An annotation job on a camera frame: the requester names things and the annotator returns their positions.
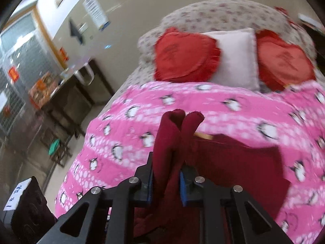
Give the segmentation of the dark wooden side table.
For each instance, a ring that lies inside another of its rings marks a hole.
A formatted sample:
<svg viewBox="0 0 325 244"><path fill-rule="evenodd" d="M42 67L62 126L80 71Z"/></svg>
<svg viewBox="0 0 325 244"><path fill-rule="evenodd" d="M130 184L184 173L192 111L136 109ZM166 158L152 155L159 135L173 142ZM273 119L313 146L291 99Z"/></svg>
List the dark wooden side table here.
<svg viewBox="0 0 325 244"><path fill-rule="evenodd" d="M95 73L93 82L89 86L84 86L73 78L64 84L59 83L51 94L50 100L41 108L52 122L69 136L85 135L85 131L81 126L83 120L93 107L103 106L107 103L106 100L97 100L92 97L91 91L96 82L99 83L102 96L110 99L115 94L97 60L91 58L86 62L90 63Z"/></svg>

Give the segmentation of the green cloth on stool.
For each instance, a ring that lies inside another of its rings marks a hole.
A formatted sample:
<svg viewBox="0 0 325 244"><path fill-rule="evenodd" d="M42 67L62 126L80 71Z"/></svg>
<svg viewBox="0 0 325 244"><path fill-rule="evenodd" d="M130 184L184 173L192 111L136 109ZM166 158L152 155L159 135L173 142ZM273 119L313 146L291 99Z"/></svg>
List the green cloth on stool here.
<svg viewBox="0 0 325 244"><path fill-rule="evenodd" d="M49 147L49 156L54 155L54 153L57 151L59 147L60 147L60 140L59 139L54 140Z"/></svg>

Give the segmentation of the pink penguin blanket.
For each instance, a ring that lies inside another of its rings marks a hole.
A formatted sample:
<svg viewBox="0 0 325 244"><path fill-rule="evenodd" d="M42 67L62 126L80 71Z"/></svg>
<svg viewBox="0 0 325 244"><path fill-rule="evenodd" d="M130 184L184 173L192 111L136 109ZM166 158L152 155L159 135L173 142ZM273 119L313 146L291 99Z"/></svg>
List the pink penguin blanket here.
<svg viewBox="0 0 325 244"><path fill-rule="evenodd" d="M290 187L276 222L295 243L315 241L324 227L324 89L315 81L268 94L212 83L129 87L90 122L55 214L68 212L94 186L110 188L132 176L153 150L163 114L174 109L201 112L201 133L253 148L277 146Z"/></svg>

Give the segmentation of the left red heart pillow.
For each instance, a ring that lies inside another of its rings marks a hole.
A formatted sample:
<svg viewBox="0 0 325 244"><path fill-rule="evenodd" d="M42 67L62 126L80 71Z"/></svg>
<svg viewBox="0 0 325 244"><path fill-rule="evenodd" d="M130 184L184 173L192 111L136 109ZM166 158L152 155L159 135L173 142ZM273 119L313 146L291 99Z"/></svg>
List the left red heart pillow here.
<svg viewBox="0 0 325 244"><path fill-rule="evenodd" d="M165 30L154 46L156 81L173 83L207 82L217 71L219 41L200 33Z"/></svg>

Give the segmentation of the dark cloth on wall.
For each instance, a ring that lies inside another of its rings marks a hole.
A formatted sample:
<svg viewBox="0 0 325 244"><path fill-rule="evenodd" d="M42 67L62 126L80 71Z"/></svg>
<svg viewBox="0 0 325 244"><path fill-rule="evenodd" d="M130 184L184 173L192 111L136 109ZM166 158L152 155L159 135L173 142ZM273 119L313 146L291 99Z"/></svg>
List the dark cloth on wall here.
<svg viewBox="0 0 325 244"><path fill-rule="evenodd" d="M76 24L71 18L69 18L69 32L70 32L70 37L75 37L79 42L79 44L83 45L83 36L79 32L78 27L76 26Z"/></svg>

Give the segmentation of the metal lattice door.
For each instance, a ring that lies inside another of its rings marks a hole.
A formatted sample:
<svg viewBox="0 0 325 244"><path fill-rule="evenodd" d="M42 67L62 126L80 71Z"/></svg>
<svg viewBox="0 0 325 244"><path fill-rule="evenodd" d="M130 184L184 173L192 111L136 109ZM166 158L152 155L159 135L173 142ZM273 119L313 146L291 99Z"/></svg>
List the metal lattice door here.
<svg viewBox="0 0 325 244"><path fill-rule="evenodd" d="M34 109L31 87L47 72L59 74L60 63L34 13L28 12L1 32L1 132L9 137L22 112Z"/></svg>

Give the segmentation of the right red heart pillow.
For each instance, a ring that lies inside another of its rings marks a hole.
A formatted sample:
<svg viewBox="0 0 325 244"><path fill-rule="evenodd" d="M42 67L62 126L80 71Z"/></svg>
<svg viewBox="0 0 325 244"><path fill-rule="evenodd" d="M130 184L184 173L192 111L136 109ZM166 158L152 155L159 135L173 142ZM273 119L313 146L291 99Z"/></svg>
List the right red heart pillow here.
<svg viewBox="0 0 325 244"><path fill-rule="evenodd" d="M272 91L315 80L314 67L301 47L285 42L271 30L256 34L260 80Z"/></svg>

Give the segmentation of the floral bed headboard cover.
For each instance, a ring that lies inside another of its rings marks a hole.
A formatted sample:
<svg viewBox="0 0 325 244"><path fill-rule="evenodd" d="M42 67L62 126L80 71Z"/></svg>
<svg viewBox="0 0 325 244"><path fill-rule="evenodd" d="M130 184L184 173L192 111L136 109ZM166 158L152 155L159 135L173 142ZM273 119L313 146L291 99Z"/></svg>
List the floral bed headboard cover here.
<svg viewBox="0 0 325 244"><path fill-rule="evenodd" d="M312 64L316 64L316 49L311 37L292 21L284 9L274 9L248 0L197 2L168 14L156 28L139 38L138 67L108 101L101 114L106 113L113 102L130 86L154 81L154 46L158 38L170 27L189 33L229 32L246 28L252 28L256 32L271 30L285 42L300 46Z"/></svg>

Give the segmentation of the white square pillow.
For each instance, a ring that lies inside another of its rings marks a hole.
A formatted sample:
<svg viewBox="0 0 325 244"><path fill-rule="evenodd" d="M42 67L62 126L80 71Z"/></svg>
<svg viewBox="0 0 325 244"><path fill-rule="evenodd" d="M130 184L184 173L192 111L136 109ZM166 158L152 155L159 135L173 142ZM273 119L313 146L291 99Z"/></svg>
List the white square pillow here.
<svg viewBox="0 0 325 244"><path fill-rule="evenodd" d="M221 49L220 64L211 83L260 91L257 63L257 41L254 29L207 32Z"/></svg>

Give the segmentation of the white wall notice poster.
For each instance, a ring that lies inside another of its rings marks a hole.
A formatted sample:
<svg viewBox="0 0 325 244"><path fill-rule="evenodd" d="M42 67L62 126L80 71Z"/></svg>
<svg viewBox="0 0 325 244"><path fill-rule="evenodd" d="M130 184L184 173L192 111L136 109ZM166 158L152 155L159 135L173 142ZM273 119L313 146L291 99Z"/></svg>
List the white wall notice poster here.
<svg viewBox="0 0 325 244"><path fill-rule="evenodd" d="M83 6L99 31L103 31L110 25L111 22L98 0L85 0Z"/></svg>

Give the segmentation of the red heart pillow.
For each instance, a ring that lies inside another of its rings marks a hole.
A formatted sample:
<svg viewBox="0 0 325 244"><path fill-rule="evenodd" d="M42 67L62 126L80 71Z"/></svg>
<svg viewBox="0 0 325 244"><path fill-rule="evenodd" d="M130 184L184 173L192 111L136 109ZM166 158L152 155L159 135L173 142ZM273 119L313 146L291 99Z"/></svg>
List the red heart pillow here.
<svg viewBox="0 0 325 244"><path fill-rule="evenodd" d="M301 47L285 42L271 30L256 34L260 80L272 91L315 80L314 67Z"/></svg>
<svg viewBox="0 0 325 244"><path fill-rule="evenodd" d="M200 33L165 30L154 46L156 81L173 83L207 82L217 71L219 41Z"/></svg>

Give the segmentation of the orange printed box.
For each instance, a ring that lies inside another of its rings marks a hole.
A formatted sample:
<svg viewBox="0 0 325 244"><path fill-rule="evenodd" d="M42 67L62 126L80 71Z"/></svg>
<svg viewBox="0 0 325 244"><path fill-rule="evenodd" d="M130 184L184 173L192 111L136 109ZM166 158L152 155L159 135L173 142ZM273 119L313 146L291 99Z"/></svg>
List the orange printed box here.
<svg viewBox="0 0 325 244"><path fill-rule="evenodd" d="M50 100L57 86L56 77L50 72L45 73L28 92L33 107L41 109Z"/></svg>

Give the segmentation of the dark red sweater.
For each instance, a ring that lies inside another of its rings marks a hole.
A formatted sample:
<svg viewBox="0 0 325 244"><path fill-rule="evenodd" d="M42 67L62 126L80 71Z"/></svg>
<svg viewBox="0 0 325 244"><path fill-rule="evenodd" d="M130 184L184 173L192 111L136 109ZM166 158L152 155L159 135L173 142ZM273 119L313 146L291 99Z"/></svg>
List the dark red sweater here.
<svg viewBox="0 0 325 244"><path fill-rule="evenodd" d="M152 243L197 243L199 210L184 207L180 197L183 164L222 187L242 186L276 218L290 183L276 146L252 148L223 134L207 140L195 136L204 120L200 112L163 114L153 149L153 200L134 215L134 235Z"/></svg>

